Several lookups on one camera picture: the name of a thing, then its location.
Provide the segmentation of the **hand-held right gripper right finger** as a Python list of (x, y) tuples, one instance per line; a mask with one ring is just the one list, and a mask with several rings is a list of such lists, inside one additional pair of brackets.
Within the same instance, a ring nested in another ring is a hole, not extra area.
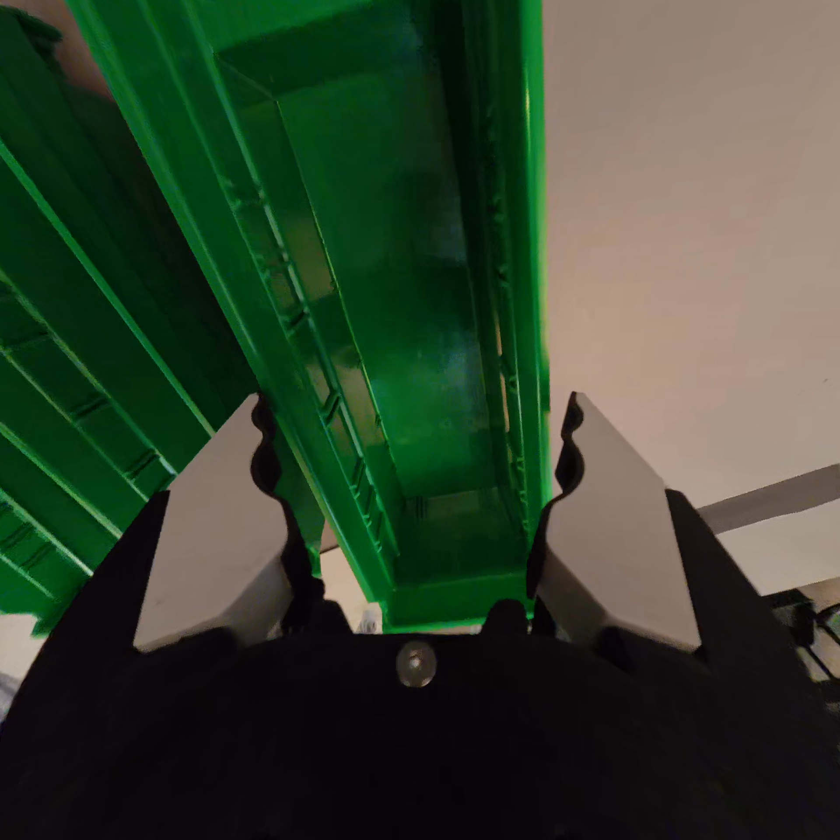
[(700, 631), (664, 481), (582, 392), (570, 395), (555, 478), (528, 556), (527, 594), (562, 637), (620, 629), (691, 654)]

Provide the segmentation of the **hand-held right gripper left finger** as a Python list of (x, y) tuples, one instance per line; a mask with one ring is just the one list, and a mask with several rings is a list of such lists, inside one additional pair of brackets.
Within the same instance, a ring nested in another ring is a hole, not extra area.
[(279, 635), (318, 573), (323, 526), (266, 397), (248, 395), (170, 486), (134, 646)]

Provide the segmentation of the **green plastic bin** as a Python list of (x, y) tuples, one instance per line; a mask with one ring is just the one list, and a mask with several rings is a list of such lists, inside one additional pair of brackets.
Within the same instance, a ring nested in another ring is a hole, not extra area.
[(533, 612), (541, 2), (69, 2), (386, 632)]
[(1, 17), (2, 613), (45, 636), (263, 390), (117, 105)]

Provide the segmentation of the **grey tape strip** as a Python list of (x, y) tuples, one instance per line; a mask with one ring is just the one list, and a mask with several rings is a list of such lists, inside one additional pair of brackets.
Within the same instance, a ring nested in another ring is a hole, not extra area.
[(698, 513), (712, 532), (721, 534), (838, 500), (839, 464), (833, 464), (714, 502)]

